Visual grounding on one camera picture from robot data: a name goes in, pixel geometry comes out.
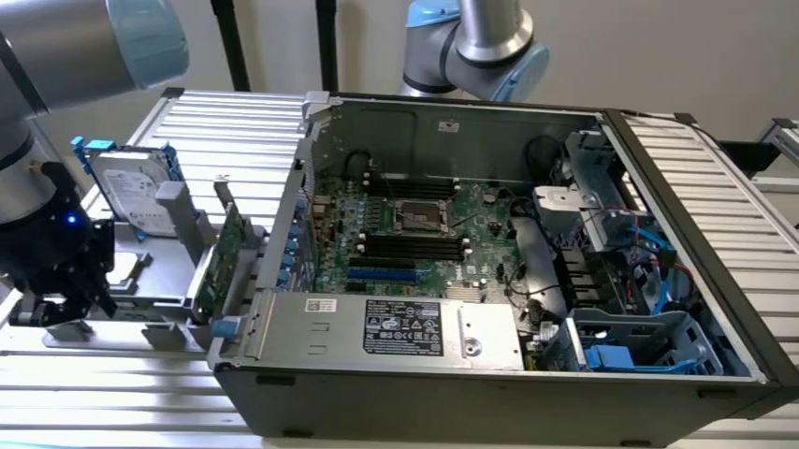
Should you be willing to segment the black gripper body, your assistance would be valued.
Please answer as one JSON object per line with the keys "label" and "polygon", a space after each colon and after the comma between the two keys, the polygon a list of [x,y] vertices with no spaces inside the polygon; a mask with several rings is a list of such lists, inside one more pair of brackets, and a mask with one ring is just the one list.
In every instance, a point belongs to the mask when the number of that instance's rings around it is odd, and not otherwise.
{"label": "black gripper body", "polygon": [[1,226],[1,272],[29,296],[13,305],[9,324],[56,326],[83,319],[93,307],[113,316],[113,221],[89,219],[61,163],[45,162],[33,172],[49,179],[55,193],[32,215]]}

